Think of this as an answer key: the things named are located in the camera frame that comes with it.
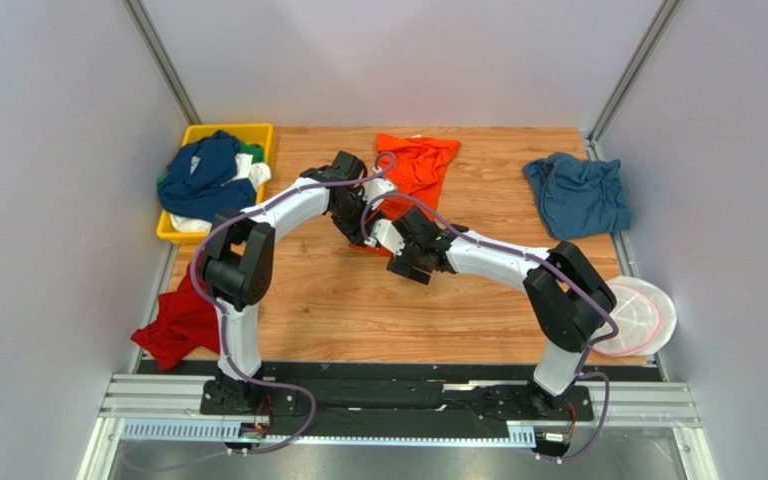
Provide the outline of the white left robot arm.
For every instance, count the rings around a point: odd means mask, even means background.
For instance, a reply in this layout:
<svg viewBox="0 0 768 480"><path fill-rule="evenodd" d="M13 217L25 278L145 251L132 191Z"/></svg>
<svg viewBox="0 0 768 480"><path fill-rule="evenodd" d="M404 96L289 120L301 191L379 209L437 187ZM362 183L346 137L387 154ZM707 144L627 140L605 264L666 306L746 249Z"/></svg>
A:
<svg viewBox="0 0 768 480"><path fill-rule="evenodd" d="M392 190L387 169L372 170L341 151L334 161L303 172L274 197L240 211L224 210L198 245L189 275L197 293L216 309L219 361L203 389L201 413L252 415L270 392L258 340L260 304L272 283L275 249L295 228L329 214L350 240L359 238L360 215L379 191Z"/></svg>

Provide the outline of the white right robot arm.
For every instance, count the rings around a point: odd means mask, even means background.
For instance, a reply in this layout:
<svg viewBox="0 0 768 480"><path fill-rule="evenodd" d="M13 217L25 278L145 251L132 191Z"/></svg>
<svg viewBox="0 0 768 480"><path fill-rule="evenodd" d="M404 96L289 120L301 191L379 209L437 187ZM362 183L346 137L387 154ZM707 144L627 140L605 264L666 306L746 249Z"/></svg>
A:
<svg viewBox="0 0 768 480"><path fill-rule="evenodd" d="M546 344L525 401L539 415L565 403L591 343L609 322L616 297L582 251L500 242L466 227L441 224L418 207L375 221L370 239L392 254L390 272L422 284L434 272L475 275L525 293Z"/></svg>

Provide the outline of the orange t-shirt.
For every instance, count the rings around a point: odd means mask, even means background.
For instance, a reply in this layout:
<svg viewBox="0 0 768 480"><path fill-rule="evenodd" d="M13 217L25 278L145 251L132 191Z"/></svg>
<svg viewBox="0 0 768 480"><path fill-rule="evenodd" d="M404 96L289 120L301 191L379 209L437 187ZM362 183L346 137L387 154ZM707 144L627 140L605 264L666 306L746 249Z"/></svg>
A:
<svg viewBox="0 0 768 480"><path fill-rule="evenodd" d="M412 196L436 209L449 164L462 146L458 140L431 137L398 138L386 133L376 136L377 153L391 152L396 164L385 178L400 193Z"/></svg>

